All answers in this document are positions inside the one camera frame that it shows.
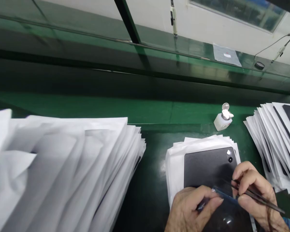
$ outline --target black wire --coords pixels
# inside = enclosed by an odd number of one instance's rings
[[[45,16],[45,14],[43,13],[43,11],[41,10],[41,8],[38,6],[38,4],[35,2],[35,0],[31,0],[33,2],[33,4],[35,5],[35,7],[38,9],[38,11],[40,12],[40,14],[42,15],[42,17],[44,18],[44,20],[47,22],[47,24],[51,25],[51,23],[48,21],[47,17]],[[57,42],[63,46],[61,40],[58,38],[56,32],[54,31],[54,29],[50,28],[54,37],[56,38]]]
[[[287,35],[281,37],[279,40],[281,40],[282,38],[284,38],[284,37],[286,37],[286,36],[289,36],[289,35],[290,35],[290,34],[287,34]],[[259,53],[261,53],[261,52],[263,52],[264,50],[268,49],[270,46],[276,44],[279,40],[277,40],[275,43],[269,45],[267,48],[263,49],[262,51],[258,52],[256,55],[258,55]]]
[[[289,41],[285,44],[285,46],[287,46],[289,42],[290,42],[290,39],[289,39]]]
[[[37,5],[37,3],[35,2],[35,0],[32,0],[33,4],[35,5],[35,7],[38,9],[38,11],[41,13],[41,15],[43,16],[44,20],[46,22],[49,23],[48,19],[46,18],[45,14],[43,13],[43,11],[40,9],[40,7]]]

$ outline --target hand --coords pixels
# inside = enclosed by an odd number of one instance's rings
[[[210,198],[210,200],[198,213],[196,208],[203,198]],[[209,187],[184,188],[174,197],[165,232],[201,232],[222,202],[223,199]]]
[[[240,185],[232,181],[232,184],[238,187],[238,191],[232,189],[233,196],[240,195],[239,205],[249,212],[265,231],[290,231],[279,212],[257,203],[250,196],[244,194],[252,185],[250,189],[257,189],[264,198],[277,205],[273,187],[250,162],[245,161],[237,165],[232,179],[240,181]]]

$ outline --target bottle cap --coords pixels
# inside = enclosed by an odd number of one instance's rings
[[[233,114],[231,114],[231,112],[229,111],[229,107],[230,105],[228,103],[224,103],[222,105],[222,118],[224,120],[229,120],[230,118],[234,117]]]

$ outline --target white wall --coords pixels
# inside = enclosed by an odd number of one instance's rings
[[[114,0],[47,0],[95,14],[121,19]],[[170,0],[126,0],[135,24],[172,33]],[[256,54],[280,37],[290,33],[290,13],[286,13],[274,33],[229,19],[204,8],[189,4],[189,0],[174,0],[180,36],[207,43],[216,43],[248,54]],[[290,37],[260,53],[273,59]],[[290,64],[290,43],[279,62]]]

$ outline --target white bottle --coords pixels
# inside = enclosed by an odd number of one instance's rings
[[[222,131],[231,124],[234,115],[229,112],[229,107],[228,103],[222,105],[222,113],[219,113],[214,121],[217,131]]]

